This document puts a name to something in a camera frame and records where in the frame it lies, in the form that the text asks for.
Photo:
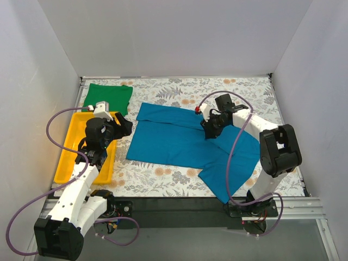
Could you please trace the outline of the blue t shirt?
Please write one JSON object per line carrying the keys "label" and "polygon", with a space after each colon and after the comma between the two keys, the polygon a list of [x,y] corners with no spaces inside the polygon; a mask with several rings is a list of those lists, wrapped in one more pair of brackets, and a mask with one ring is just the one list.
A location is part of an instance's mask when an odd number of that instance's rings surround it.
{"label": "blue t shirt", "polygon": [[128,160],[201,169],[199,178],[227,203],[259,162],[259,142],[227,126],[216,139],[205,139],[201,116],[192,110],[142,103],[127,152]]}

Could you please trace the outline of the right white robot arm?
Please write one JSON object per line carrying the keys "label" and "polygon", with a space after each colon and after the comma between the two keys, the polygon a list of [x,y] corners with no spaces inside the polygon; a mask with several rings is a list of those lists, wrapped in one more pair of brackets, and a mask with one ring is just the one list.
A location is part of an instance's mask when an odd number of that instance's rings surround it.
{"label": "right white robot arm", "polygon": [[231,91],[218,91],[217,94],[216,108],[201,101],[195,108],[195,114],[203,117],[201,126],[207,139],[215,139],[225,127],[234,126],[240,129],[237,136],[246,132],[259,142],[262,171],[248,190],[245,202],[230,201],[250,214],[263,214],[271,206],[282,179],[302,164],[295,130],[289,124],[277,125],[255,115],[248,101],[236,105],[232,102]]}

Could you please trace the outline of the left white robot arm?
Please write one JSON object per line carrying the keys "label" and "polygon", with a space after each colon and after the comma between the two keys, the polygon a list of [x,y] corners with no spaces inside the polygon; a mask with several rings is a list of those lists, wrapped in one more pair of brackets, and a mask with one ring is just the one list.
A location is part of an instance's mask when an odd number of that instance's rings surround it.
{"label": "left white robot arm", "polygon": [[87,120],[69,185],[47,216],[37,219],[34,225],[39,255],[76,260],[87,231],[97,219],[108,218],[112,226],[117,225],[121,215],[113,193],[109,190],[91,192],[90,187],[107,159],[107,148],[115,140],[129,136],[132,127],[119,112],[95,113]]}

